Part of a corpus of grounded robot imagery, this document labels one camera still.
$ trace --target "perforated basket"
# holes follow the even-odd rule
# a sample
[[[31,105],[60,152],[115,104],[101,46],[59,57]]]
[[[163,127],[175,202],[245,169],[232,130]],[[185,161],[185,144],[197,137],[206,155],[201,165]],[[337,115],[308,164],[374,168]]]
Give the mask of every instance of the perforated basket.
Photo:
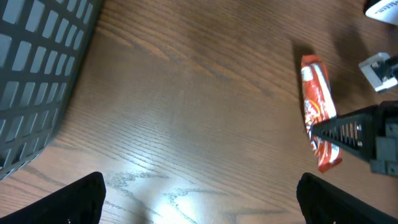
[[[0,0],[0,179],[55,138],[99,0]]]

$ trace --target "white and black object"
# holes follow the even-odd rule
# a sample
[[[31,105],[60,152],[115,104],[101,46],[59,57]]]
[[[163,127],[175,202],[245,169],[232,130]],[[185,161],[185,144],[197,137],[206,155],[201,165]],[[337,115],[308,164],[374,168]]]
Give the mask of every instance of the white and black object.
[[[398,84],[398,55],[390,57],[387,53],[378,53],[361,62],[359,68],[376,91]]]
[[[372,19],[398,26],[398,0],[370,0],[364,13]]]

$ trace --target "chocolate wrapper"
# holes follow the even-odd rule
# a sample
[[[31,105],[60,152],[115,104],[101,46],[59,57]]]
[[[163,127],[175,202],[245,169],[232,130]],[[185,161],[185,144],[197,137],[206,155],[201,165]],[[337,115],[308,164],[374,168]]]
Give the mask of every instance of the chocolate wrapper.
[[[326,172],[342,161],[341,149],[330,142],[312,136],[311,127],[336,116],[335,105],[330,95],[328,71],[320,57],[305,55],[301,61],[301,74],[305,129],[310,138],[313,153],[318,159],[318,170]]]

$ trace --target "wooden table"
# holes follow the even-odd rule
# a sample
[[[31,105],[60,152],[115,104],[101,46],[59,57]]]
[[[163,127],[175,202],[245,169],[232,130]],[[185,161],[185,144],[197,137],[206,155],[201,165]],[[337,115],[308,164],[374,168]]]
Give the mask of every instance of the wooden table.
[[[328,66],[339,114],[383,100],[358,63],[398,53],[397,27],[363,1],[109,0],[58,139],[0,182],[0,214],[93,171],[102,223],[305,223],[295,192],[312,172],[398,217],[398,179],[347,153],[317,171],[297,65]]]

